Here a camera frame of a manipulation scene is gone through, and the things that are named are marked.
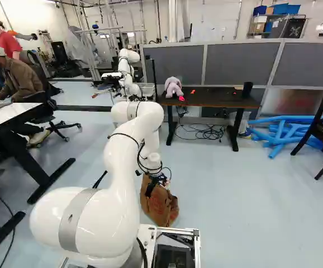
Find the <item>black monitor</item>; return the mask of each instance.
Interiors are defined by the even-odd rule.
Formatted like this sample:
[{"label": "black monitor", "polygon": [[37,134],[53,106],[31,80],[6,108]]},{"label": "black monitor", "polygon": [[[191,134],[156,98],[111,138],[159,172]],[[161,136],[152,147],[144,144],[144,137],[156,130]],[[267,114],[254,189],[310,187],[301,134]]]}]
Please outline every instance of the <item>black monitor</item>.
[{"label": "black monitor", "polygon": [[67,53],[65,50],[65,47],[63,45],[63,42],[51,42],[52,49],[54,50],[56,63],[58,65],[64,65],[68,62]]}]

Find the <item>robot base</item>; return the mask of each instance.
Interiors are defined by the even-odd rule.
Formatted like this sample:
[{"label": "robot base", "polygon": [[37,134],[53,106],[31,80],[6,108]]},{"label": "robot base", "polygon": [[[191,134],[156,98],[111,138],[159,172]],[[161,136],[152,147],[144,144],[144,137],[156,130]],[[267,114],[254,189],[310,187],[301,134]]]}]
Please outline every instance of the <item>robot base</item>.
[{"label": "robot base", "polygon": [[[178,256],[178,261],[183,262],[182,267],[201,268],[201,236],[198,229],[164,228],[141,224],[138,231],[138,238],[145,247],[148,268],[151,268],[152,264],[154,268],[177,267],[176,262],[171,260],[172,258],[169,258],[169,263],[165,266],[165,262],[170,257],[170,252],[173,252],[171,255],[185,256],[184,260],[180,260],[182,258]],[[65,258],[58,268],[94,267]],[[143,257],[137,241],[133,245],[130,257],[121,268],[144,268]]]}]

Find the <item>brown jacket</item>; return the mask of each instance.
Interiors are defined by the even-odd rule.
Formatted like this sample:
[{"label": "brown jacket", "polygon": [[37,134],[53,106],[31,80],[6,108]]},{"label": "brown jacket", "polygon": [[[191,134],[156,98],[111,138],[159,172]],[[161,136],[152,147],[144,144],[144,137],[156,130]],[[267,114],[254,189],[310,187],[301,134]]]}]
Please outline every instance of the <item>brown jacket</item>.
[{"label": "brown jacket", "polygon": [[11,95],[13,102],[22,102],[22,97],[44,90],[37,74],[22,61],[6,58],[3,75],[5,85],[0,91],[0,99]]}]

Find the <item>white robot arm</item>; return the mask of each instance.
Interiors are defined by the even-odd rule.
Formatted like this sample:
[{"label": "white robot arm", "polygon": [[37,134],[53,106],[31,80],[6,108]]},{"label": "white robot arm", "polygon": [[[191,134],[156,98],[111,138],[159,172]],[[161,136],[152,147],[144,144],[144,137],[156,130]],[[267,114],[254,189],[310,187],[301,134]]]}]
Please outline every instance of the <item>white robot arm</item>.
[{"label": "white robot arm", "polygon": [[110,187],[55,189],[37,202],[30,217],[38,241],[96,268],[121,267],[136,241],[140,208],[134,177],[142,140],[141,156],[147,156],[143,165],[150,170],[160,166],[156,150],[162,107],[154,102],[120,102],[111,113],[115,122],[126,123],[104,148],[103,161],[112,174]]},{"label": "white robot arm", "polygon": [[142,96],[141,89],[137,84],[133,83],[134,79],[134,68],[131,63],[137,63],[140,61],[140,56],[137,52],[121,49],[119,52],[118,72],[115,73],[104,73],[102,79],[107,77],[113,77],[119,79],[119,84],[125,89],[126,94]]}]

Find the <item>gray cubicle partition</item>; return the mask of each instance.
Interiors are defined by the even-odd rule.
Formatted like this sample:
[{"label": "gray cubicle partition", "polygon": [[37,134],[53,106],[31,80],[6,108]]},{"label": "gray cubicle partition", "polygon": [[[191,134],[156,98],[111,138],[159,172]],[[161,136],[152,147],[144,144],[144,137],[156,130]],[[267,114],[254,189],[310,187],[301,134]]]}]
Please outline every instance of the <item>gray cubicle partition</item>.
[{"label": "gray cubicle partition", "polygon": [[286,42],[272,84],[323,87],[323,44]]},{"label": "gray cubicle partition", "polygon": [[267,85],[279,43],[207,46],[205,85]]},{"label": "gray cubicle partition", "polygon": [[[203,45],[149,47],[143,49],[144,57],[155,60],[156,82],[164,84],[170,76],[178,76],[182,83],[200,85],[203,64]],[[151,61],[145,61],[146,76],[153,82]]]},{"label": "gray cubicle partition", "polygon": [[[279,96],[284,92],[293,98],[298,96],[305,103],[304,111],[297,110],[298,114],[308,114],[310,103],[317,108],[314,98],[319,92],[307,94],[306,91],[323,90],[323,40],[162,43],[143,45],[141,51],[142,56],[150,55],[155,59],[158,84],[164,84],[172,75],[181,76],[183,84],[188,85],[235,86],[251,81],[255,88],[265,88],[261,106],[267,114],[272,114],[272,107],[274,114],[277,114],[277,107],[283,107],[279,102],[286,100]],[[142,59],[142,65],[146,79],[153,82],[150,61]]]}]

